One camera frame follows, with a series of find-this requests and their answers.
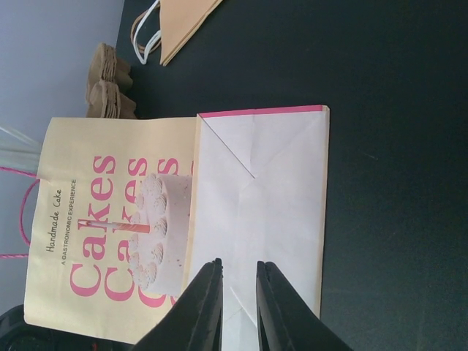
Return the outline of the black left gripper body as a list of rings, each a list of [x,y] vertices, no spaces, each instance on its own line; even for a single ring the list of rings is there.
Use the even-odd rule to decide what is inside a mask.
[[[131,344],[29,325],[23,305],[1,315],[1,350],[131,350]]]

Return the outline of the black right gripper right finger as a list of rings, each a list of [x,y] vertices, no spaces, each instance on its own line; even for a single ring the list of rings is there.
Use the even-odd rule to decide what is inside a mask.
[[[256,300],[261,350],[350,349],[315,316],[275,263],[257,263]]]

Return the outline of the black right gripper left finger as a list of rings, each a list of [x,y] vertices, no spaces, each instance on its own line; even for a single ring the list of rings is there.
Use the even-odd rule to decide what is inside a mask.
[[[132,349],[220,350],[222,348],[222,260],[206,263],[167,315]]]

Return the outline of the cream cakes paper bag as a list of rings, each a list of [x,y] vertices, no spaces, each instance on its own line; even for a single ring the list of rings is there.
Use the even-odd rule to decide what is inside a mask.
[[[321,309],[330,110],[54,118],[42,144],[23,316],[134,344],[202,266],[224,268],[227,350],[252,350],[272,261]]]

